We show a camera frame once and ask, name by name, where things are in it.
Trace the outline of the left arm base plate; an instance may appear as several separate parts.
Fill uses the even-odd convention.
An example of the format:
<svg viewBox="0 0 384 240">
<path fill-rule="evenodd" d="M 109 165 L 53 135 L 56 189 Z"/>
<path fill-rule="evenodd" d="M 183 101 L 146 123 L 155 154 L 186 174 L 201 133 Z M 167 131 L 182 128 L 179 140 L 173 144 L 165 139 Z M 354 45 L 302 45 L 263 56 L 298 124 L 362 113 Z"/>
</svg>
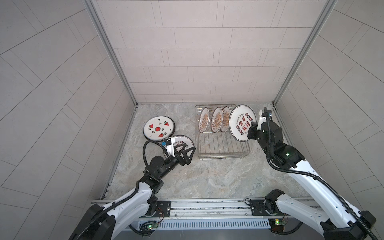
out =
<svg viewBox="0 0 384 240">
<path fill-rule="evenodd" d="M 171 201 L 157 201 L 156 206 L 150 206 L 149 211 L 144 215 L 146 218 L 168 218 L 171 211 Z"/>
</svg>

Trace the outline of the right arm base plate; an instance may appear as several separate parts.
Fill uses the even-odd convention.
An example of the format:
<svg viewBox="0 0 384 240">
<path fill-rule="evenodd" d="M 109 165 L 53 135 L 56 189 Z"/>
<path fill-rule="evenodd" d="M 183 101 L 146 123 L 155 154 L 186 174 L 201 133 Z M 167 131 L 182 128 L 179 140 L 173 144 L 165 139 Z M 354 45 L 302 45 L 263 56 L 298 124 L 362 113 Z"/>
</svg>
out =
<svg viewBox="0 0 384 240">
<path fill-rule="evenodd" d="M 280 212 L 279 210 L 274 210 L 273 213 L 268 212 L 267 206 L 265 204 L 265 199 L 246 199 L 245 203 L 251 209 L 253 217 L 274 217 L 282 218 L 286 216 L 286 214 Z"/>
</svg>

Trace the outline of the white red rim plate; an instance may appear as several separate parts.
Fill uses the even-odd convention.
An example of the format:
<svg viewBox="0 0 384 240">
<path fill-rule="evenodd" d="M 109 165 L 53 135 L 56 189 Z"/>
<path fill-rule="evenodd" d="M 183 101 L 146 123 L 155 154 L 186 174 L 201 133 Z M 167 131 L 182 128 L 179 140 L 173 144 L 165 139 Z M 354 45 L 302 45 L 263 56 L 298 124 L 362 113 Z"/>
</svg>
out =
<svg viewBox="0 0 384 240">
<path fill-rule="evenodd" d="M 232 136 L 239 142 L 247 142 L 248 132 L 252 122 L 256 121 L 256 115 L 247 105 L 236 106 L 230 114 L 229 129 Z"/>
</svg>

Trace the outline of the white plate fruit pattern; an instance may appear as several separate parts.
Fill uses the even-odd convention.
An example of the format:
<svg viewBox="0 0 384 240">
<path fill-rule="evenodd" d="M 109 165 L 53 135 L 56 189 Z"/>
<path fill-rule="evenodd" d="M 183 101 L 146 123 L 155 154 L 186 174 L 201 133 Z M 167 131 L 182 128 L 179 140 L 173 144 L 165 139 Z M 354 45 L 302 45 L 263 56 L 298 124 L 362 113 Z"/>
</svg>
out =
<svg viewBox="0 0 384 240">
<path fill-rule="evenodd" d="M 175 122 L 166 116 L 157 116 L 148 120 L 143 128 L 147 140 L 161 142 L 171 137 L 176 130 Z"/>
</svg>

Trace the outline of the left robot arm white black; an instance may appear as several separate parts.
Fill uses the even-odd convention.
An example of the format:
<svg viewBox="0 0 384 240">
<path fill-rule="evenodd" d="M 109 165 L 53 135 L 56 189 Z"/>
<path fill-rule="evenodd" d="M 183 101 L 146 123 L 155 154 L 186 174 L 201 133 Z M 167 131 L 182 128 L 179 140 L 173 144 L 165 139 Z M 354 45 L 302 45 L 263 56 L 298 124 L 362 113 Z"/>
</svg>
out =
<svg viewBox="0 0 384 240">
<path fill-rule="evenodd" d="M 171 140 L 155 144 L 166 157 L 155 156 L 150 162 L 144 161 L 144 176 L 122 197 L 103 206 L 89 207 L 69 237 L 71 240 L 113 240 L 138 218 L 154 214 L 156 194 L 164 184 L 162 179 L 177 165 L 189 165 L 196 151 L 193 145 L 175 145 Z"/>
</svg>

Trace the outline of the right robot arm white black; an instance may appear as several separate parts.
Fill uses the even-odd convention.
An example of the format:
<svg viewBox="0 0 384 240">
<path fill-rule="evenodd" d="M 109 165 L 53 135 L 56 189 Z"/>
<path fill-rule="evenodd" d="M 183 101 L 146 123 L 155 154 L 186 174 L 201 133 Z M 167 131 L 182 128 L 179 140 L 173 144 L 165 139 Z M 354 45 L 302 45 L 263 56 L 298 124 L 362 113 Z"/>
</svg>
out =
<svg viewBox="0 0 384 240">
<path fill-rule="evenodd" d="M 376 218 L 345 200 L 312 168 L 293 146 L 284 143 L 282 129 L 269 118 L 247 123 L 248 139 L 256 140 L 266 154 L 270 167 L 296 180 L 320 206 L 314 209 L 280 190 L 266 197 L 270 211 L 288 214 L 323 235 L 326 240 L 364 240 L 377 236 L 372 232 Z"/>
</svg>

